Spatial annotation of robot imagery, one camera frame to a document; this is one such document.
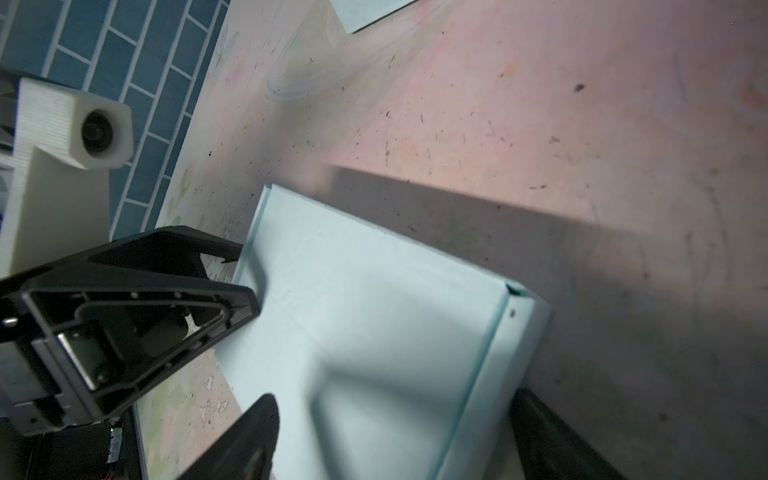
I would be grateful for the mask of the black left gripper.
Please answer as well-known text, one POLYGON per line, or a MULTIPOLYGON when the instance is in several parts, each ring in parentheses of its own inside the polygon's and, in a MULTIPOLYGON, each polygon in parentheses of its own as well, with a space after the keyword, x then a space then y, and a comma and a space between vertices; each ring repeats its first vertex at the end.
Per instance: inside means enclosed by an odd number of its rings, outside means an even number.
POLYGON ((83 263, 1 282, 1 417, 31 440, 28 479, 141 479, 131 405, 260 313, 254 292, 83 263))

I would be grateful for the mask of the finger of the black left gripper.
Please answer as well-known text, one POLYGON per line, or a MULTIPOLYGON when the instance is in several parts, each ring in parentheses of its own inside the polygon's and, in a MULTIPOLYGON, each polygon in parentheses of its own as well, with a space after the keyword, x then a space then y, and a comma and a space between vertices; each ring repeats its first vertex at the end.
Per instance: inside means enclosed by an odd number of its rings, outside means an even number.
POLYGON ((88 252, 83 280, 105 282, 142 274, 207 280, 201 257, 235 262, 243 245, 187 226, 162 227, 88 252))

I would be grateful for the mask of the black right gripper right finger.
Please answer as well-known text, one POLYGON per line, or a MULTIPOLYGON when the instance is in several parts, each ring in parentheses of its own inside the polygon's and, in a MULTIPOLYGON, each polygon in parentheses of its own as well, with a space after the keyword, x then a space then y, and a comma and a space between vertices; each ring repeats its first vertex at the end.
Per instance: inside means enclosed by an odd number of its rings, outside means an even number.
POLYGON ((531 390, 516 391, 509 416, 527 479, 624 477, 531 390))

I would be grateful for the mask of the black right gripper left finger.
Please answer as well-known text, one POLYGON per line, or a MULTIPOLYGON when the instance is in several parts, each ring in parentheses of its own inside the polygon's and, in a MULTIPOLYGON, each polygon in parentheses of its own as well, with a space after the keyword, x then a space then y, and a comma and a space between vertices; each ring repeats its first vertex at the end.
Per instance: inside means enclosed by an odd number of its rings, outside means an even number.
POLYGON ((270 479, 279 427, 276 398, 264 394, 179 479, 270 479))

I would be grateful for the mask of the light blue box stack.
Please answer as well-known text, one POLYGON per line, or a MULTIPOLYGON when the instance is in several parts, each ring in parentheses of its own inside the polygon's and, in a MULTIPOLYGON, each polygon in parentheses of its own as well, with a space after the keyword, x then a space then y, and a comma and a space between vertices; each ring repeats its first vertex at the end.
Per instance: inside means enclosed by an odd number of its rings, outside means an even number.
POLYGON ((241 407, 274 395, 278 479, 479 479, 551 314, 518 282, 277 185, 217 344, 241 407))

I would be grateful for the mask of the light blue paper box sheet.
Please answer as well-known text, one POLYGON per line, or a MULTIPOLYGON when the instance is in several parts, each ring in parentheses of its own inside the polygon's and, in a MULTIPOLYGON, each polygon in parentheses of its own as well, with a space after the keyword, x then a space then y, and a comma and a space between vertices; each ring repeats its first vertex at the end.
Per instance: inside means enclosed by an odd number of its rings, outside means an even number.
POLYGON ((413 3, 413 0, 331 0, 331 5, 348 34, 413 3))

